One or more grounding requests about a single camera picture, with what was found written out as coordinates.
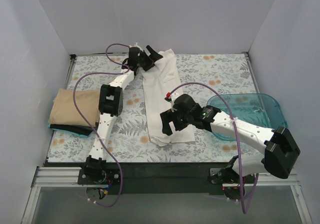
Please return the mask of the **white t shirt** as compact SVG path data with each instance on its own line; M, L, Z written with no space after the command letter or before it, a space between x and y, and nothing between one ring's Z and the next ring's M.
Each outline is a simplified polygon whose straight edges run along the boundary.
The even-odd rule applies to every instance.
M171 108L171 104L165 101L166 94L181 85L181 81L173 50L160 51L159 54L162 58L155 62L154 67L148 71L141 70L149 139L161 147L167 144L194 142L192 126L182 131L173 130L170 136L162 133L160 113Z

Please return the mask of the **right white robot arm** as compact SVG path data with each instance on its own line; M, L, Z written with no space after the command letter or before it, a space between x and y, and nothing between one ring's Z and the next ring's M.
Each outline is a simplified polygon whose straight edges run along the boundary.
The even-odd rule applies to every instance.
M215 184L238 184L244 177L259 173L287 179L301 151L289 129L265 128L231 117L216 107L201 107L187 94L168 93L170 109L160 114L162 132L168 136L189 125L197 129L230 136L256 149L249 157L236 155L225 168L210 177Z

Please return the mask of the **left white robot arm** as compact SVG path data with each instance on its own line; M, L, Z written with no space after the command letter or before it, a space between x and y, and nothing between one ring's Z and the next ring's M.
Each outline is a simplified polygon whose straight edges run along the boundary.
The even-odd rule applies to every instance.
M129 56L124 61L119 75L111 83L104 84L100 88L98 136L96 136L82 168L82 176L89 178L95 184L106 183L108 174L113 173L105 168L106 160L104 159L105 149L103 145L105 141L109 140L113 125L122 113L124 105L123 90L134 80L139 69L148 71L154 67L156 61L163 57L149 45L146 46L146 49L149 53L146 53L138 45L130 47Z

